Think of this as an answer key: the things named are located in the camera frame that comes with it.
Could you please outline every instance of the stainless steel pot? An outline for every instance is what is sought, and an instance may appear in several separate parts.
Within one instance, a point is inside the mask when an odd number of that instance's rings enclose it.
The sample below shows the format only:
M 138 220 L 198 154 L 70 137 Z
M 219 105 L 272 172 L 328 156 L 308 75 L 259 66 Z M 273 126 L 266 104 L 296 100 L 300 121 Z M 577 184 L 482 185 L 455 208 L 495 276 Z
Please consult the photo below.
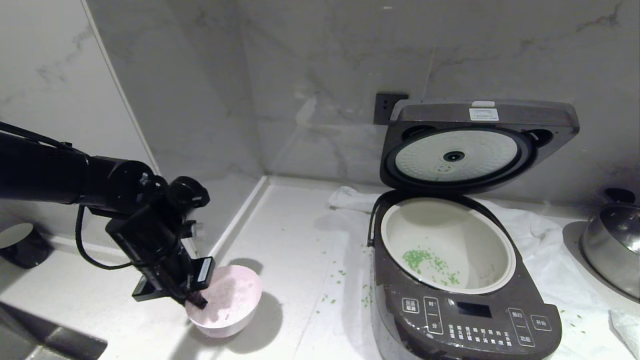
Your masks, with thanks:
M 603 206 L 591 219 L 580 247 L 602 277 L 640 300 L 640 206 L 626 190 L 607 189 L 606 194 L 620 202 Z

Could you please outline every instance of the control panel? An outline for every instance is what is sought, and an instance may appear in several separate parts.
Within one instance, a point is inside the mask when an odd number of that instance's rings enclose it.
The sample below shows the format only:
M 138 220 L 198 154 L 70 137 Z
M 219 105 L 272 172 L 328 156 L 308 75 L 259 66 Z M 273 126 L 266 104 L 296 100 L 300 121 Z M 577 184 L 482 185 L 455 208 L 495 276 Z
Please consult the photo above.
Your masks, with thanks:
M 510 306 L 500 302 L 478 304 L 478 300 L 483 298 L 442 294 L 398 295 L 397 308 L 407 323 L 427 338 L 455 347 L 517 354 L 535 351 L 536 347 L 546 347 L 559 341 L 556 338 L 561 331 L 554 306 Z

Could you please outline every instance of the button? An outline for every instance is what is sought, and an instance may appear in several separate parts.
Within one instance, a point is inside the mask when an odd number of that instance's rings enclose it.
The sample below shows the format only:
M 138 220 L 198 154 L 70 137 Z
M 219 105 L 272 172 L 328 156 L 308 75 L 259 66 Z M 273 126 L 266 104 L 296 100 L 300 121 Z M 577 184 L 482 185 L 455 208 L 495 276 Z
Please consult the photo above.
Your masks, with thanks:
M 427 330 L 431 334 L 444 334 L 442 320 L 440 319 L 440 305 L 434 297 L 424 297 L 424 312 L 427 320 Z
M 405 313 L 418 314 L 420 313 L 420 306 L 418 305 L 418 300 L 410 299 L 408 297 L 402 298 L 402 310 Z
M 516 331 L 518 343 L 524 347 L 535 347 L 536 344 L 533 342 L 533 337 L 531 336 L 529 324 L 527 323 L 527 318 L 524 316 L 524 312 L 515 307 L 510 307 L 508 311 L 511 322 L 513 323 L 513 328 Z M 504 333 L 504 339 L 507 341 L 507 345 L 509 345 L 511 339 L 509 339 L 507 332 Z
M 428 321 L 428 330 L 431 334 L 443 334 L 442 331 L 442 322 L 440 321 L 440 317 L 437 315 L 427 315 Z
M 531 323 L 536 330 L 551 331 L 551 324 L 546 316 L 531 315 Z
M 440 306 L 438 305 L 438 299 L 434 297 L 424 297 L 424 307 L 428 313 L 439 313 Z

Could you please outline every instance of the pink bowl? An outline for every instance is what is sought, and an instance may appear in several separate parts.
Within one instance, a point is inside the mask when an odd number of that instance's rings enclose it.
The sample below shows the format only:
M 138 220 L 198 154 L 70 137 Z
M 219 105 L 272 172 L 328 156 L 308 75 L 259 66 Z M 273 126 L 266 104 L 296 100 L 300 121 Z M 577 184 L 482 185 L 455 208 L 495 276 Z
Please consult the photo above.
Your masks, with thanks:
M 244 329 L 255 315 L 262 282 L 249 268 L 223 266 L 214 270 L 209 287 L 200 293 L 209 303 L 201 310 L 186 302 L 189 319 L 206 336 L 226 338 Z

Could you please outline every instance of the white inner pot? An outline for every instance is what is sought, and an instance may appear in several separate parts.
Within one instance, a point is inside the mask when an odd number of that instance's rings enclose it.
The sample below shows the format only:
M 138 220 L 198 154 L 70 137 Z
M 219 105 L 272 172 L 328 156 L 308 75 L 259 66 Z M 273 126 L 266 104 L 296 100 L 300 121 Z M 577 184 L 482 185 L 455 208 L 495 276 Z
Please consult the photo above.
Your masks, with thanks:
M 484 215 L 453 201 L 421 197 L 392 206 L 382 218 L 382 240 L 402 269 L 445 291 L 496 291 L 516 267 L 507 236 Z

